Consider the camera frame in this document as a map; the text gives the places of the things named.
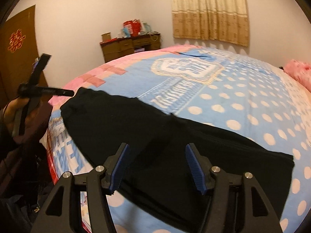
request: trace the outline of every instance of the blue polka dot bedspread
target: blue polka dot bedspread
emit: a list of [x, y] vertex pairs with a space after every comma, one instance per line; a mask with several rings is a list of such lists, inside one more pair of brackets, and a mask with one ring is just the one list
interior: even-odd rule
[[[292, 184], [280, 220], [293, 233], [311, 207], [310, 93], [281, 69], [201, 46], [173, 46], [106, 63], [71, 81], [66, 88], [104, 90], [138, 97], [165, 113], [234, 131], [269, 151], [294, 156]], [[56, 182], [65, 171], [89, 172], [60, 115], [65, 97], [53, 97], [47, 152]], [[108, 196], [118, 233], [180, 233], [115, 192]], [[91, 232], [87, 197], [81, 192], [85, 229]]]

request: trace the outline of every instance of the hand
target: hand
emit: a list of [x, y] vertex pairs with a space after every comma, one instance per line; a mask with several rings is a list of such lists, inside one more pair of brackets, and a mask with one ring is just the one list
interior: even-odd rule
[[[3, 122], [6, 125], [8, 131], [10, 134], [12, 134], [13, 127], [14, 127], [14, 118], [15, 113], [20, 108], [23, 108], [26, 106], [26, 104], [29, 102], [29, 98], [20, 98], [11, 101], [4, 112], [3, 116]], [[29, 113], [29, 115], [25, 119], [25, 126], [28, 127], [31, 122], [34, 120], [38, 113], [38, 108], [35, 108], [32, 112]]]

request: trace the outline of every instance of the beige curtain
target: beige curtain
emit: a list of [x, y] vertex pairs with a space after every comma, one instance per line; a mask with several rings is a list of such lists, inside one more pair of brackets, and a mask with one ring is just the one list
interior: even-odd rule
[[246, 0], [172, 0], [174, 37], [248, 46]]

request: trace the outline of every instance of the red gift bag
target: red gift bag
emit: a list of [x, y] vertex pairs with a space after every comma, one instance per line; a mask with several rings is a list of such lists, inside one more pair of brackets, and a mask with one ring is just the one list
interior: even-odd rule
[[132, 21], [126, 21], [123, 23], [123, 27], [128, 28], [130, 34], [132, 37], [138, 36], [138, 33], [141, 31], [141, 24], [140, 20], [132, 20]]

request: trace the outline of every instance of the clamp jaw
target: clamp jaw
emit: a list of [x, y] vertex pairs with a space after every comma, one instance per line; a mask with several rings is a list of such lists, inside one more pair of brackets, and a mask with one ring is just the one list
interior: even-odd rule
[[22, 83], [18, 87], [17, 94], [20, 97], [30, 98], [28, 104], [15, 114], [14, 127], [12, 137], [24, 135], [25, 133], [25, 119], [27, 115], [33, 111], [40, 103], [40, 97], [44, 94], [58, 95], [58, 96], [74, 96], [72, 90], [38, 87], [40, 75], [46, 67], [49, 59], [48, 54], [42, 54], [39, 61], [34, 64], [33, 72], [27, 83]]
[[106, 195], [119, 188], [125, 169], [130, 164], [130, 148], [122, 143], [117, 153], [102, 166], [85, 174], [65, 172], [40, 209], [31, 233], [82, 233], [80, 192], [87, 192], [92, 233], [116, 233]]
[[279, 219], [253, 174], [226, 173], [201, 156], [193, 143], [186, 159], [202, 195], [211, 196], [198, 233], [282, 233]]

